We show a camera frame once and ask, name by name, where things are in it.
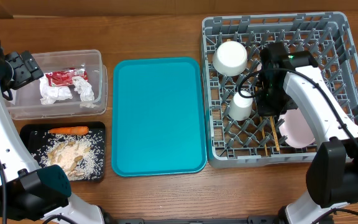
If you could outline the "white napkin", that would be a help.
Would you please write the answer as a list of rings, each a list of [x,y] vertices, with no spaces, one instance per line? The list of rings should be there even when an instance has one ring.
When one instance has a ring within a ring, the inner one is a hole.
[[[51,105],[56,101],[70,100],[73,98],[68,86],[50,86],[46,77],[40,80],[40,102],[42,105]]]

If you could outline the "red snack wrapper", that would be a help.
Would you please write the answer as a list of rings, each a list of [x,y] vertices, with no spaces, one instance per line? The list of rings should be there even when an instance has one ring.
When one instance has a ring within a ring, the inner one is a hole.
[[[84,68],[66,68],[61,71],[44,73],[50,86],[73,85],[73,77],[81,77],[88,80],[88,74]]]

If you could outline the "cream shallow bowl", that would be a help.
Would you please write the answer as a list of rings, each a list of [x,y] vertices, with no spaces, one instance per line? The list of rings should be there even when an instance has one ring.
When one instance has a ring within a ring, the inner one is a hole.
[[[225,76],[241,74],[247,67],[246,48],[236,41],[223,42],[213,55],[213,67]]]

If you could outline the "cream plastic cup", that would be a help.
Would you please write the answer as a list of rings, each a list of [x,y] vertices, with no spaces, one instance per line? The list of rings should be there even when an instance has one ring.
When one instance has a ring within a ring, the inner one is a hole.
[[[243,98],[239,93],[235,93],[229,104],[228,115],[236,121],[243,121],[250,116],[252,104],[252,98]]]

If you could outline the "pink round plate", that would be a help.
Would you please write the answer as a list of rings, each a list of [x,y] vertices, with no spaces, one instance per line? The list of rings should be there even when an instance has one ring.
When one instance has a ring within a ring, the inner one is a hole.
[[[315,138],[299,109],[288,110],[279,116],[283,124],[279,126],[282,136],[286,136],[285,142],[294,148],[303,148],[314,143]]]

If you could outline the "orange carrot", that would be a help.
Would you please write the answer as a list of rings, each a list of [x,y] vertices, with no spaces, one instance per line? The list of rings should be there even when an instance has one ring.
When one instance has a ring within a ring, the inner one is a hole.
[[[66,134],[66,135],[85,135],[89,132],[89,127],[87,126],[74,126],[74,127],[63,127],[63,128],[53,128],[48,132],[50,134]]]

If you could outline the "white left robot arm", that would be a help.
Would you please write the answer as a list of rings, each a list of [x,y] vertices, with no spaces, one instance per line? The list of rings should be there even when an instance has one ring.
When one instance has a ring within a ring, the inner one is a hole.
[[[5,55],[0,41],[0,217],[44,223],[114,223],[101,207],[89,204],[71,191],[70,181],[58,165],[39,167],[24,146],[6,101],[12,90],[43,75],[37,62],[25,51]]]

